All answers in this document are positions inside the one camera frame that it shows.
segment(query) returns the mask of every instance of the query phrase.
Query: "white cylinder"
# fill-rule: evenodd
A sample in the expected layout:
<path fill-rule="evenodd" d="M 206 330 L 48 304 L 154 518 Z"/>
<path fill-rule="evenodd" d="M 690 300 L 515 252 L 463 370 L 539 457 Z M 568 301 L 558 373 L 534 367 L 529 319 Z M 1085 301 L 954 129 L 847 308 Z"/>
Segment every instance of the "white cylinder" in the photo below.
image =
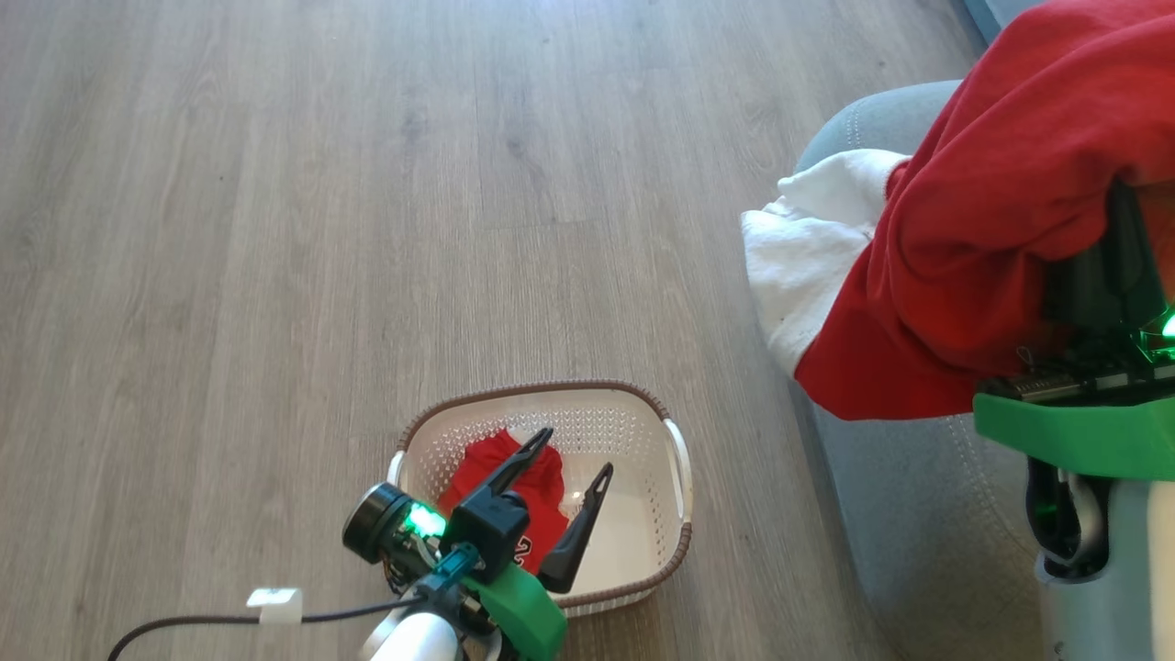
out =
<path fill-rule="evenodd" d="M 459 661 L 457 633 L 431 613 L 409 615 L 391 630 L 371 661 Z"/>

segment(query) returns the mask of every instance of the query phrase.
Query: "green plastic part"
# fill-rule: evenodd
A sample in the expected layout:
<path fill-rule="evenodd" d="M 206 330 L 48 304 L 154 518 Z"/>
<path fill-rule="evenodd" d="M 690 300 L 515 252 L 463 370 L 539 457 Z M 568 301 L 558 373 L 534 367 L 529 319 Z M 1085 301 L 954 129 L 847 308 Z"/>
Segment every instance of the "green plastic part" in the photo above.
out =
<path fill-rule="evenodd" d="M 1070 473 L 1175 483 L 1175 399 L 1050 407 L 975 396 L 975 431 Z"/>
<path fill-rule="evenodd" d="M 478 593 L 482 606 L 525 661 L 552 661 L 563 649 L 568 618 L 525 569 L 510 565 L 490 585 L 469 578 L 463 582 Z"/>

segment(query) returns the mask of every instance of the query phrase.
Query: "red sweatshirt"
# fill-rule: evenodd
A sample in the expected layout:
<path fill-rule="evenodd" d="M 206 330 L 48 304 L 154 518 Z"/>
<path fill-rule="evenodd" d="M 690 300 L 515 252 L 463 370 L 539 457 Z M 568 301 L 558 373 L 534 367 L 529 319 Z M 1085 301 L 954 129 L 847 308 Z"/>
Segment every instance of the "red sweatshirt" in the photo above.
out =
<path fill-rule="evenodd" d="M 797 379 L 844 419 L 969 412 L 978 380 L 1022 372 L 1018 348 L 1048 346 L 1043 265 L 1101 236 L 1115 176 L 1146 187 L 1171 283 L 1175 0 L 1028 11 L 891 176 Z"/>

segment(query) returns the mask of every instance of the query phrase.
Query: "black cable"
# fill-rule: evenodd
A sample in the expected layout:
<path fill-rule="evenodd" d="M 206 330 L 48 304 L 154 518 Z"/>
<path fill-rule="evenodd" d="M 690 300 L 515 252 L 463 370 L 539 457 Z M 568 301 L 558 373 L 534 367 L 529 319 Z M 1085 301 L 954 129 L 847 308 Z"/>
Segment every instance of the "black cable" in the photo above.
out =
<path fill-rule="evenodd" d="M 389 611 L 396 611 L 397 608 L 405 608 L 408 606 L 418 606 L 424 603 L 425 598 L 414 596 L 412 599 L 405 599 L 403 601 L 389 601 L 387 603 L 376 603 L 372 606 L 364 606 L 362 608 L 352 608 L 350 611 L 336 611 L 334 613 L 318 613 L 315 615 L 303 615 L 303 625 L 317 625 L 320 622 L 335 622 L 338 620 L 348 620 L 350 618 L 358 618 L 361 615 L 370 615 L 371 613 L 387 613 Z M 164 618 L 162 620 L 153 620 L 145 625 L 140 625 L 127 635 L 119 639 L 119 642 L 114 645 L 114 649 L 110 650 L 110 655 L 106 657 L 106 661 L 118 661 L 119 655 L 122 650 L 127 648 L 136 638 L 154 632 L 155 629 L 164 629 L 167 627 L 182 627 L 187 625 L 260 625 L 261 618 L 256 615 L 182 615 L 179 618 Z"/>

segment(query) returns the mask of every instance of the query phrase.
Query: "white towel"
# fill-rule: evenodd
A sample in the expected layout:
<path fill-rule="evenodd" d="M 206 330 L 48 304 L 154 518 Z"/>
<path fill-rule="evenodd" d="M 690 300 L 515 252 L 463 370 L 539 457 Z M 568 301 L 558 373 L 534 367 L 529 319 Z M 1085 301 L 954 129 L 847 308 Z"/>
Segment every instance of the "white towel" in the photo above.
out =
<path fill-rule="evenodd" d="M 779 181 L 743 214 L 746 274 L 771 353 L 788 376 L 815 339 L 853 262 L 873 240 L 894 168 L 909 156 L 854 149 Z"/>

